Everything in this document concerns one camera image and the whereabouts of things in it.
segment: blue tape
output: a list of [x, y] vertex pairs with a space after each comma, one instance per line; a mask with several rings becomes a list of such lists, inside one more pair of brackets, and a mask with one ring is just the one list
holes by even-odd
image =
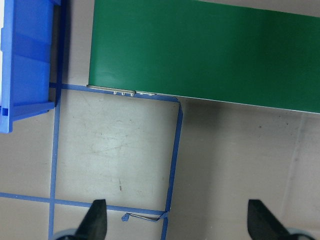
[[167, 232], [168, 232], [168, 223], [169, 223], [168, 218], [163, 219], [161, 240], [166, 240]]
[[[60, 204], [60, 205], [68, 205], [68, 206], [84, 207], [84, 208], [89, 208], [91, 206], [91, 203], [81, 202], [81, 201], [69, 201], [69, 200], [56, 199], [54, 202], [56, 204]], [[163, 215], [164, 214], [163, 211], [143, 209], [143, 208], [134, 208], [134, 207], [126, 207], [126, 206], [107, 205], [106, 209], [110, 210], [110, 211], [132, 212], [132, 213], [137, 213], [137, 214], [150, 214], [150, 215]]]
[[62, 89], [62, 79], [63, 79], [63, 62], [64, 62], [65, 37], [66, 37], [66, 17], [67, 17], [67, 2], [66, 0], [63, 0], [61, 2], [57, 80], [55, 85], [56, 86], [56, 89], [55, 89], [56, 107], [55, 107], [55, 113], [54, 113], [54, 128], [53, 128], [48, 239], [51, 239], [54, 235], [58, 141], [59, 141], [59, 128], [60, 128], [60, 106], [61, 106], [61, 89]]
[[38, 196], [26, 196], [26, 195], [12, 194], [12, 193], [6, 193], [6, 192], [0, 192], [0, 198], [18, 199], [18, 200], [26, 200], [26, 201], [32, 201], [32, 202], [40, 202], [40, 203], [50, 202], [50, 198], [38, 197]]
[[137, 218], [137, 219], [142, 219], [142, 220], [146, 220], [149, 222], [158, 222], [161, 219], [166, 219], [168, 218], [168, 212], [164, 212], [162, 215], [160, 215], [159, 217], [149, 217], [149, 216], [141, 216], [141, 215], [136, 215], [133, 213], [129, 213], [127, 212], [125, 215], [123, 215], [121, 217], [122, 222], [128, 222], [129, 221], [129, 217], [133, 217], [133, 218]]
[[172, 202], [172, 195], [174, 190], [174, 182], [175, 182], [175, 174], [176, 174], [176, 166], [177, 166], [177, 158], [178, 158], [178, 150], [179, 150], [179, 142], [181, 136], [181, 129], [182, 129], [182, 121], [183, 121], [184, 114], [182, 112], [181, 104], [179, 105], [177, 122], [176, 122], [176, 129], [175, 129], [175, 137], [174, 137], [174, 144], [172, 150], [172, 159], [171, 159], [171, 167], [170, 167], [170, 176], [169, 176], [169, 187], [166, 196], [166, 203], [165, 203], [165, 211], [169, 212], [171, 209], [171, 202]]

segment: green board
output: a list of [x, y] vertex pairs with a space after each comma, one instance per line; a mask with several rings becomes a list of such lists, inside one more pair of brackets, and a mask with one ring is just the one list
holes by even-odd
[[95, 0], [89, 85], [320, 113], [320, 18]]

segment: concrete floor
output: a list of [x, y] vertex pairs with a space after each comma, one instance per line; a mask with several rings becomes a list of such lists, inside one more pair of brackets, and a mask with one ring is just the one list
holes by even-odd
[[[318, 0], [221, 3], [320, 17]], [[88, 84], [94, 0], [71, 0], [64, 83]], [[249, 240], [248, 199], [287, 227], [320, 239], [320, 115], [180, 98], [184, 118], [168, 240]], [[63, 90], [56, 197], [162, 210], [178, 104]], [[0, 192], [50, 196], [55, 111], [0, 135]], [[54, 232], [87, 208], [56, 204]], [[0, 239], [48, 238], [49, 204], [0, 197]], [[162, 220], [121, 222], [108, 211], [108, 240], [159, 240]]]

